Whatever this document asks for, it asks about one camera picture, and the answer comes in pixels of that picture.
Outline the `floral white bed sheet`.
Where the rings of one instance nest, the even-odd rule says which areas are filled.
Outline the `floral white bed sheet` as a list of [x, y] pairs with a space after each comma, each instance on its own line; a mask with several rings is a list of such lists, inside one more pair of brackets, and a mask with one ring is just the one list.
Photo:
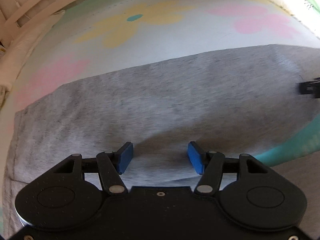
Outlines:
[[[7, 164], [17, 112], [87, 77], [200, 53], [266, 45], [319, 49], [319, 39], [274, 4], [257, 0], [87, 0], [68, 9], [35, 48], [1, 111]], [[306, 194], [301, 229], [319, 237], [319, 118], [261, 154]]]

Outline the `grey knit pants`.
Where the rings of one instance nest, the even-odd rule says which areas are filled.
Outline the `grey knit pants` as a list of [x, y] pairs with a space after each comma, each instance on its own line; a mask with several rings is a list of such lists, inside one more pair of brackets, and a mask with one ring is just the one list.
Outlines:
[[265, 153], [319, 118], [298, 83], [319, 74], [319, 49], [266, 45], [216, 50], [80, 79], [15, 115], [3, 183], [4, 237], [22, 224], [14, 201], [73, 153], [85, 158], [125, 142], [127, 187], [195, 186], [187, 145], [228, 156]]

